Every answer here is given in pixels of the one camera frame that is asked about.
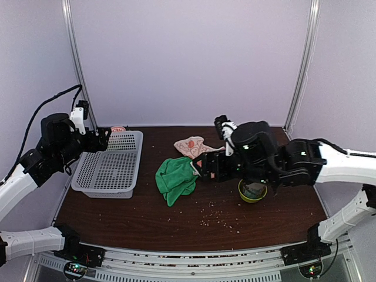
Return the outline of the orange bunny pattern towel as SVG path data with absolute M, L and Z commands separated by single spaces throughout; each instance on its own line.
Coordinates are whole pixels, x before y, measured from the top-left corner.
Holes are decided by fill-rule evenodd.
M 187 139 L 176 141 L 173 146 L 183 156 L 191 159 L 199 157 L 202 153 L 220 152 L 226 149 L 224 146 L 213 148 L 206 145 L 204 138 L 201 136 L 191 136 Z

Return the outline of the green microfiber towel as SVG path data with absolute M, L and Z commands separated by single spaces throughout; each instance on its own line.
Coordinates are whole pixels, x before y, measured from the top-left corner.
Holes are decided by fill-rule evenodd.
M 189 157 L 169 158 L 158 168 L 156 185 L 168 207 L 172 207 L 180 196 L 194 192 L 198 175 L 194 174 L 191 162 Z

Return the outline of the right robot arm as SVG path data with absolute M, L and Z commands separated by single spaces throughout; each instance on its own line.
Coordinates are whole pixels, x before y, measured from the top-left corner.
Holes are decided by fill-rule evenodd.
M 335 240 L 375 214 L 375 153 L 343 149 L 326 139 L 278 141 L 265 121 L 237 125 L 225 115 L 215 119 L 223 150 L 205 152 L 191 162 L 205 181 L 240 179 L 243 184 L 278 187 L 327 182 L 360 183 L 362 189 L 335 215 L 313 226 L 301 246 L 305 259 L 314 259 L 324 244 Z

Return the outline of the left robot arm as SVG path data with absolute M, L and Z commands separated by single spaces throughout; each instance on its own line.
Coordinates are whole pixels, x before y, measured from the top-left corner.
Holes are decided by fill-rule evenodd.
M 41 120 L 41 138 L 36 148 L 15 163 L 13 172 L 1 183 L 1 217 L 4 218 L 24 197 L 44 185 L 55 173 L 71 174 L 70 166 L 82 153 L 104 152 L 112 130 L 89 130 L 76 125 L 67 113 L 55 113 Z M 78 261 L 85 256 L 80 236 L 60 224 L 45 229 L 1 232 L 1 264 L 20 256 L 55 251 Z

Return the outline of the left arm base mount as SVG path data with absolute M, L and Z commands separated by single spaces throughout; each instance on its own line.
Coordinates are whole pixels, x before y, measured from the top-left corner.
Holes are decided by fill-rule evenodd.
M 80 242 L 80 235 L 67 224 L 55 225 L 64 239 L 62 250 L 53 251 L 55 257 L 66 260 L 63 274 L 69 281 L 82 279 L 89 268 L 100 267 L 105 250 L 100 247 L 88 246 Z

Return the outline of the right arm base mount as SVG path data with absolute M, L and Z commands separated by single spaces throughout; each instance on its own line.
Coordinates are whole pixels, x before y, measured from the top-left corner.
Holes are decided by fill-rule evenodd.
M 281 248 L 285 266 L 298 265 L 299 273 L 307 279 L 319 278 L 324 273 L 322 258 L 331 254 L 330 244 L 313 246 L 307 242 Z

